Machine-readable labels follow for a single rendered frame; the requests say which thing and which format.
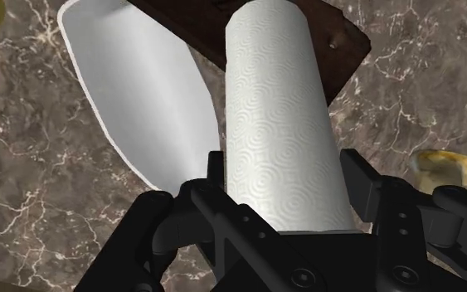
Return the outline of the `white flat blade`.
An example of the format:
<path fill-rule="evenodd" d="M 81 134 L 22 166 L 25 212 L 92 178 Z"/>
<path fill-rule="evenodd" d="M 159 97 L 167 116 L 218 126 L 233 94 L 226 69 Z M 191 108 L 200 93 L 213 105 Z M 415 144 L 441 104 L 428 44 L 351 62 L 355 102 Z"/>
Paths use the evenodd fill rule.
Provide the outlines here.
<path fill-rule="evenodd" d="M 106 138 L 152 189 L 177 194 L 220 148 L 187 44 L 126 0 L 67 0 L 57 21 Z"/>

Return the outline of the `dark brown wooden board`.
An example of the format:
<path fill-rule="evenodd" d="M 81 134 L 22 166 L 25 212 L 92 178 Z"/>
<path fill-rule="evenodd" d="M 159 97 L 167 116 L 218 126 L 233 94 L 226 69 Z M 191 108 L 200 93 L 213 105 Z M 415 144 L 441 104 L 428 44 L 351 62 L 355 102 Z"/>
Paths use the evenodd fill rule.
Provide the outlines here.
<path fill-rule="evenodd" d="M 250 0 L 127 0 L 226 69 L 225 28 Z M 371 50 L 371 41 L 343 12 L 323 0 L 289 0 L 306 16 L 328 104 Z"/>

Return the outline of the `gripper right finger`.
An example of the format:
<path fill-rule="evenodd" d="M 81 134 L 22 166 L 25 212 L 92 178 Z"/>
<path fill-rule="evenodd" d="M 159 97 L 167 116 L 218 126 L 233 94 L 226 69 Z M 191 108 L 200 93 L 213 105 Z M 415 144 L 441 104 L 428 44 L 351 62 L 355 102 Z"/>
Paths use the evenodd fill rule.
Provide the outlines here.
<path fill-rule="evenodd" d="M 377 238 L 377 292 L 467 292 L 467 189 L 432 194 L 340 153 L 350 204 Z"/>

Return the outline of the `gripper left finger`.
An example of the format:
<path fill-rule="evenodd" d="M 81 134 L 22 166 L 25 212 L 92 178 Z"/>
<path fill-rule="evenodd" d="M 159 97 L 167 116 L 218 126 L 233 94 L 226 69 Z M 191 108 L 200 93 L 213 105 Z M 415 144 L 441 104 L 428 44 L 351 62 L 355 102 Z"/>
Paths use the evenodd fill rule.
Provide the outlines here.
<path fill-rule="evenodd" d="M 165 292 L 161 279 L 178 249 L 195 245 L 217 283 L 211 292 L 282 292 L 282 267 L 270 258 L 280 235 L 224 192 L 224 154 L 208 154 L 207 176 L 173 197 L 139 195 L 74 292 Z"/>

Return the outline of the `white paper towel roll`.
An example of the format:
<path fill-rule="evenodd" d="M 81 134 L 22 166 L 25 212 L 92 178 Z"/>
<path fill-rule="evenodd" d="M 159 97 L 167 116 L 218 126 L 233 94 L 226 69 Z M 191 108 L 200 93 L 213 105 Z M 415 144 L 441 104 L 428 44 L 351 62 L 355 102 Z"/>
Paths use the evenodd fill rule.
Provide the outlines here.
<path fill-rule="evenodd" d="M 355 227 L 307 20 L 252 0 L 226 26 L 226 175 L 277 231 Z"/>

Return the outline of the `yellow banana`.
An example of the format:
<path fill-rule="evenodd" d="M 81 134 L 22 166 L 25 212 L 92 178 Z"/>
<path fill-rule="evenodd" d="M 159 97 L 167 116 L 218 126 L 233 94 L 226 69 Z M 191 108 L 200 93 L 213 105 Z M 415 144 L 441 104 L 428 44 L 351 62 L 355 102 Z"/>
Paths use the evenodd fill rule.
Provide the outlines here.
<path fill-rule="evenodd" d="M 467 155 L 445 150 L 425 149 L 415 151 L 409 159 L 415 177 L 415 187 L 432 194 L 444 185 L 467 189 Z"/>

